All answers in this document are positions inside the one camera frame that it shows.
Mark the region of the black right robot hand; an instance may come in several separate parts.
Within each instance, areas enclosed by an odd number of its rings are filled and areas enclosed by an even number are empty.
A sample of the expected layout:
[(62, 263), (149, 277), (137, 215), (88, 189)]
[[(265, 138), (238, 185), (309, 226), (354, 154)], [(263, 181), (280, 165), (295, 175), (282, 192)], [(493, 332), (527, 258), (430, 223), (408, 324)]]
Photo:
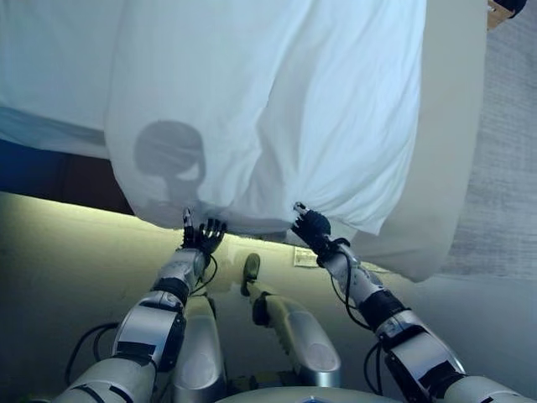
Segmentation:
[(328, 219), (300, 201), (294, 204), (293, 209), (298, 216), (291, 227), (292, 232), (316, 254), (328, 249), (327, 244), (330, 242), (328, 237), (331, 235)]

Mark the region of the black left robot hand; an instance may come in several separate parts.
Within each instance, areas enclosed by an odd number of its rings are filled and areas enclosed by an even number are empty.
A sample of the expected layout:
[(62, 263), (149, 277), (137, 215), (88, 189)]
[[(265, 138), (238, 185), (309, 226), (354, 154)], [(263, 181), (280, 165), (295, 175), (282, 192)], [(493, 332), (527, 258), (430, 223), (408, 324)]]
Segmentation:
[(209, 218), (207, 222), (203, 222), (196, 228), (189, 208), (183, 211), (183, 223), (181, 248), (197, 249), (208, 255), (216, 251), (227, 232), (227, 224), (215, 218)]

